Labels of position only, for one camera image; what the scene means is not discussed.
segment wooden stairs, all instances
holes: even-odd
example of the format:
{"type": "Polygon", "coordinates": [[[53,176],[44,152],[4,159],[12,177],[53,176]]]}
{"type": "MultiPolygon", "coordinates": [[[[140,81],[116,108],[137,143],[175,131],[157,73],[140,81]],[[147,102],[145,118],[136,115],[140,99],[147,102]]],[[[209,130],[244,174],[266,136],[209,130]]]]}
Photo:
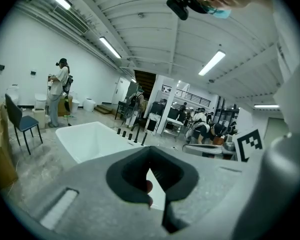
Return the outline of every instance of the wooden stairs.
{"type": "Polygon", "coordinates": [[[96,105],[96,107],[94,108],[95,111],[100,112],[101,114],[111,114],[112,113],[112,109],[104,106],[104,105],[96,105]]]}

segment chair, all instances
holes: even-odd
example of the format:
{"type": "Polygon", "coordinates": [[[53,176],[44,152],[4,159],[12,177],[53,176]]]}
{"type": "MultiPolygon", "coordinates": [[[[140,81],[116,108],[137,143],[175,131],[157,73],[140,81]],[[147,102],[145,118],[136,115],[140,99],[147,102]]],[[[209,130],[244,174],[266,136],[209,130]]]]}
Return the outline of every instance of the chair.
{"type": "Polygon", "coordinates": [[[25,132],[27,130],[30,130],[32,137],[34,137],[31,128],[37,126],[40,140],[41,140],[41,143],[43,144],[44,142],[42,141],[42,138],[41,138],[39,122],[29,115],[22,116],[21,109],[18,108],[18,106],[16,104],[14,104],[14,102],[12,101],[11,97],[8,94],[5,95],[5,105],[6,105],[6,110],[8,112],[9,120],[11,121],[11,123],[14,126],[14,131],[15,131],[15,135],[18,140],[19,146],[21,146],[21,145],[20,145],[20,141],[19,141],[19,137],[18,137],[16,128],[18,128],[18,130],[20,132],[23,132],[23,137],[24,137],[24,141],[26,144],[26,148],[28,149],[29,155],[31,155],[25,132]]]}

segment white door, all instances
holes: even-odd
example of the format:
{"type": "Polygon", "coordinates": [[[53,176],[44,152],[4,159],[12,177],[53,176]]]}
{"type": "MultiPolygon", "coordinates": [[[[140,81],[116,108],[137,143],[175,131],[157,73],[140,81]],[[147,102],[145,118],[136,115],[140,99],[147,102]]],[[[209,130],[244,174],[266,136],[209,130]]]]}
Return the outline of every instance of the white door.
{"type": "Polygon", "coordinates": [[[116,85],[114,95],[112,98],[112,104],[118,104],[119,102],[123,102],[126,94],[127,94],[127,86],[126,86],[127,80],[122,79],[120,77],[118,84],[116,85]]]}
{"type": "Polygon", "coordinates": [[[288,132],[288,126],[283,119],[269,118],[268,126],[264,135],[265,147],[269,147],[272,141],[278,137],[286,135],[288,132]]]}

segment white bathtub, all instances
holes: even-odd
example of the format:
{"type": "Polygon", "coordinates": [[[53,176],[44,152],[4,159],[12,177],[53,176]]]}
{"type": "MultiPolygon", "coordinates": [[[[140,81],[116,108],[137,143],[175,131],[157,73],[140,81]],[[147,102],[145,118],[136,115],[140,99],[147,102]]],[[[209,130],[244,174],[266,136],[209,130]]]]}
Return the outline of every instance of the white bathtub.
{"type": "MultiPolygon", "coordinates": [[[[64,127],[57,129],[55,133],[60,149],[60,160],[66,170],[87,160],[141,147],[139,142],[128,140],[129,134],[123,138],[122,133],[118,135],[116,131],[100,122],[64,127]]],[[[151,207],[163,211],[165,192],[151,170],[146,178],[153,184],[153,189],[149,193],[153,199],[151,207]]]]}

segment pillar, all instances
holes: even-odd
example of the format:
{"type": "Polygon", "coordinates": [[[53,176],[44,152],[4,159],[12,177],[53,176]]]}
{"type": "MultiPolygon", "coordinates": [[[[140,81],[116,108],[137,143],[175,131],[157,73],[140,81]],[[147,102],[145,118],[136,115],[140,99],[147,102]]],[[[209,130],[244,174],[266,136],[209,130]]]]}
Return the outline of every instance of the pillar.
{"type": "Polygon", "coordinates": [[[156,75],[152,92],[150,94],[148,105],[146,106],[143,118],[147,118],[147,116],[150,114],[152,103],[155,102],[158,91],[161,91],[162,85],[164,84],[164,78],[165,77],[163,75],[159,75],[159,74],[156,75]]]}
{"type": "Polygon", "coordinates": [[[176,79],[173,80],[173,84],[172,84],[172,87],[171,87],[170,95],[169,95],[168,100],[166,102],[166,106],[165,106],[163,115],[161,117],[161,122],[159,124],[158,130],[156,131],[157,134],[161,134],[163,132],[163,130],[164,130],[164,126],[165,126],[166,120],[168,118],[168,114],[169,114],[172,102],[174,101],[174,97],[175,97],[175,92],[176,92],[176,89],[177,89],[178,81],[179,80],[176,80],[176,79]]]}

